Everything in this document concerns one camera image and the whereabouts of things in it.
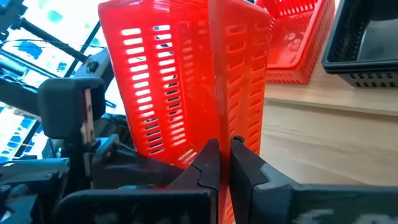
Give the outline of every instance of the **black plastic part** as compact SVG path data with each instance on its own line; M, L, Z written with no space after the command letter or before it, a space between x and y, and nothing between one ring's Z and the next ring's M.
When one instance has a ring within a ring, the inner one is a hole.
M68 166L68 159L0 164L0 216L7 217L1 223L49 223L63 197Z
M298 184L233 141L236 224L395 223L398 187Z
M79 61L81 61L83 63L87 60L86 55L84 55L83 53L79 52L78 50L75 50L74 48L70 47L68 44L65 44L61 40L58 40L57 38L50 35L46 31L33 25L32 23L27 21L25 18L22 18L20 20L19 27L24 28L26 31L30 32L31 34L36 35L37 37L40 37L41 39L47 41L48 43L54 45L55 47L59 48L63 52L67 53L68 55L71 55L72 57L78 59Z
M239 140L231 140L231 173L229 189L237 224L250 223L254 186L268 182L260 168L266 162L252 153Z
M126 115L105 113L101 119L94 122L94 130L95 137L100 138L118 134L120 143L134 148Z
M82 190L68 195L54 223L213 224L210 189Z
M100 78L52 78L39 87L39 114L46 136L74 138L85 121L84 90L91 90L93 119L105 113L104 85Z
M98 140L101 143L91 160L94 189L116 189L126 185L166 186L183 172L181 168L120 146L117 134Z
M398 87L398 2L342 0L322 65L355 87Z
M216 224L219 187L220 148L217 140L210 140L167 188L76 192L59 203L55 223Z

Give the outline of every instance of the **black metal bracket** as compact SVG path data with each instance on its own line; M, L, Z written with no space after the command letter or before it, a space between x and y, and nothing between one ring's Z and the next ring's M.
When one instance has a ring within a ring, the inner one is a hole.
M220 148L210 140L179 177L163 189L84 190L64 198L55 223L218 222Z

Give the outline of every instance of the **gray surface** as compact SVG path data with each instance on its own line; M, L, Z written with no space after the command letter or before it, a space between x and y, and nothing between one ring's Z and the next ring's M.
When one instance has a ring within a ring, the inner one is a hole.
M370 21L363 35L358 60L398 59L398 19Z

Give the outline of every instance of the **wooden table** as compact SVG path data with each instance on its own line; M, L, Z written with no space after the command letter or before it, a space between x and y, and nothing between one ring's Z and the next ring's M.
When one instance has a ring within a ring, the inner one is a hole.
M398 185L398 117L266 98L261 157L301 183Z
M397 133L398 90L354 88L320 62L309 85L266 86L261 157L298 182L398 185Z

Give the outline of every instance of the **stacked basket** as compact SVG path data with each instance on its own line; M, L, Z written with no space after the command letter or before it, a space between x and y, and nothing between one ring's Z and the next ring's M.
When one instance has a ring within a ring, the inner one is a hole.
M242 0L113 0L99 18L137 150L187 167L217 138L231 223L229 141L259 153L269 13Z

